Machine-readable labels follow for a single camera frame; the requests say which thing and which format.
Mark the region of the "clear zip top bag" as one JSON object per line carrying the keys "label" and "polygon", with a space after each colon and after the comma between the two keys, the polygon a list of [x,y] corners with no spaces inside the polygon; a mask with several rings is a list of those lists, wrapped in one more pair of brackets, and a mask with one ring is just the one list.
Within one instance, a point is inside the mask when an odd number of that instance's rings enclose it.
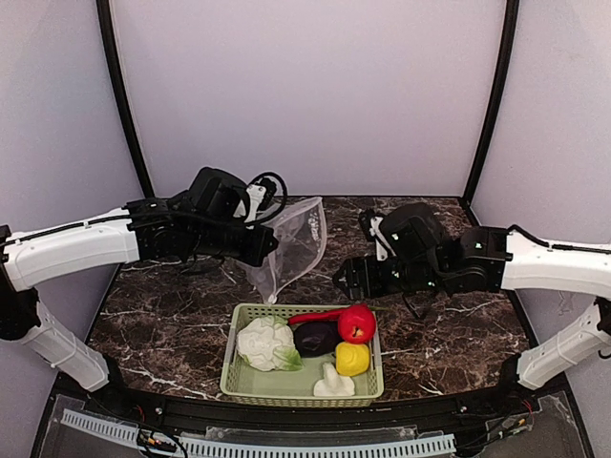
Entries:
{"label": "clear zip top bag", "polygon": [[327,248],[327,220],[322,197],[303,198],[288,204],[264,224],[273,230],[278,247],[260,267],[239,263],[247,281],[273,304],[280,293],[316,267]]}

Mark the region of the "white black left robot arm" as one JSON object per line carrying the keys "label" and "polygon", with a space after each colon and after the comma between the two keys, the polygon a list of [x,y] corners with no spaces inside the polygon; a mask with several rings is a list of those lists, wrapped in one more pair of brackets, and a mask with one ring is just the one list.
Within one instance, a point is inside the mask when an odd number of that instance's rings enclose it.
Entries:
{"label": "white black left robot arm", "polygon": [[260,267],[279,245],[268,222],[288,197],[284,180],[263,172],[244,182],[204,167],[170,198],[134,200],[100,216],[33,232],[1,228],[1,339],[37,353],[82,388],[120,385],[112,358],[84,344],[39,297],[37,285],[110,264],[198,256]]}

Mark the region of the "white cauliflower toy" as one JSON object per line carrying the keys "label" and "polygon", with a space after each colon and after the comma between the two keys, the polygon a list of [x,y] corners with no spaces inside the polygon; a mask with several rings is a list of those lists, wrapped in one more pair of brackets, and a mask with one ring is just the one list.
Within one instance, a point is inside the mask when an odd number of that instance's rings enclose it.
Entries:
{"label": "white cauliflower toy", "polygon": [[245,363],[262,372],[303,368],[293,331],[281,317],[264,316],[251,321],[238,333],[236,348]]}

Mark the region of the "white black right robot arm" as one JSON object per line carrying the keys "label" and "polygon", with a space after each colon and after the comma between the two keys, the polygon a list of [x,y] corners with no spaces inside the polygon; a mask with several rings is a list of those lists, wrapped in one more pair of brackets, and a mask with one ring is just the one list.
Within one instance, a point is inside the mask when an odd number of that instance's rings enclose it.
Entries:
{"label": "white black right robot arm", "polygon": [[376,245],[350,258],[333,283],[350,300],[442,290],[448,295],[523,289],[586,294],[583,314],[538,346],[508,358],[499,385],[536,390],[610,345],[610,247],[539,239],[514,224],[476,226],[451,237],[422,202],[387,215],[362,212],[359,225]]}

